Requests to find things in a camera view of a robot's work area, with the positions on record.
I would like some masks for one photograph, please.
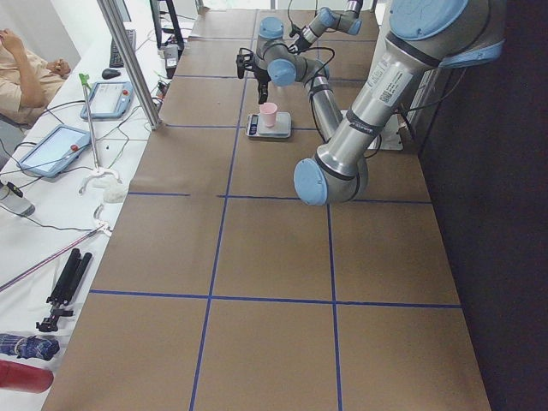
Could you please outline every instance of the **red cylinder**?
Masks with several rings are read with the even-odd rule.
[[[0,360],[0,388],[12,391],[44,392],[53,383],[53,372],[18,362]]]

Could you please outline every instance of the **human hand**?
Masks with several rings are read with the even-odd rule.
[[[2,41],[3,47],[11,54],[25,51],[25,45],[22,40],[8,28],[0,30],[0,41]]]
[[[59,74],[62,77],[70,73],[69,64],[62,58],[57,59],[55,62],[48,63],[46,68],[52,73]]]

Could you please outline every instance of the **blue tablet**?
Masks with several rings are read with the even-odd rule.
[[[37,176],[55,177],[88,148],[88,131],[58,125],[19,161],[22,170]]]
[[[92,120],[116,120],[121,118],[134,95],[134,87],[129,81],[99,81],[94,83],[89,94]],[[86,106],[80,118],[87,121]]]

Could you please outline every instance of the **black panel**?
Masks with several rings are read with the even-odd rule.
[[[420,158],[493,411],[548,409],[547,10],[508,3]]]

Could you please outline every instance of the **white cup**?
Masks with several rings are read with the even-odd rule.
[[[277,105],[274,103],[263,103],[259,106],[259,115],[266,127],[276,125]]]

